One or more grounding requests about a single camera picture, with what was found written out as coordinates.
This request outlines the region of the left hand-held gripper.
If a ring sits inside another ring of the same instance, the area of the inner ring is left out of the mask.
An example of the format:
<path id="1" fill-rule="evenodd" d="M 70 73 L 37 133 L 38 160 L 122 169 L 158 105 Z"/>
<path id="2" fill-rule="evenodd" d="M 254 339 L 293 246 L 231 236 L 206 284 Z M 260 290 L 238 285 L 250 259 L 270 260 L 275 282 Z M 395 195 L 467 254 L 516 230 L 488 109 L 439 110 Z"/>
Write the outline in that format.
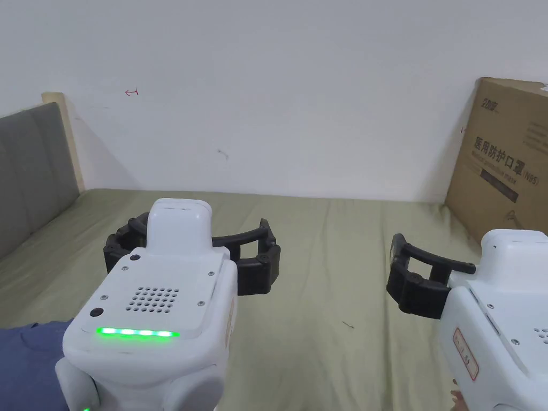
<path id="1" fill-rule="evenodd" d="M 216 409 L 237 292 L 271 291 L 281 247 L 267 219 L 212 237 L 211 216 L 204 201 L 159 199 L 149 218 L 107 237 L 107 276 L 66 329 L 55 366 L 69 410 Z M 256 256 L 243 258 L 253 242 Z"/>

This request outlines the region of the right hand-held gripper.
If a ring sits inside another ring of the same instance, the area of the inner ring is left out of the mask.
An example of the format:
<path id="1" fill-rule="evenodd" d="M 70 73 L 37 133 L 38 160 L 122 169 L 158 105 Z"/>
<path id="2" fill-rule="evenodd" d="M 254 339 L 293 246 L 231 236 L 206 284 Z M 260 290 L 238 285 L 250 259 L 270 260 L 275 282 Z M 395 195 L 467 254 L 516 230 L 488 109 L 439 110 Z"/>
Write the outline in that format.
<path id="1" fill-rule="evenodd" d="M 439 342 L 468 410 L 547 410 L 547 236 L 492 230 L 481 247 L 475 266 L 396 233 L 386 291 L 404 313 L 441 318 Z M 428 278 L 409 270 L 412 259 L 431 267 Z"/>

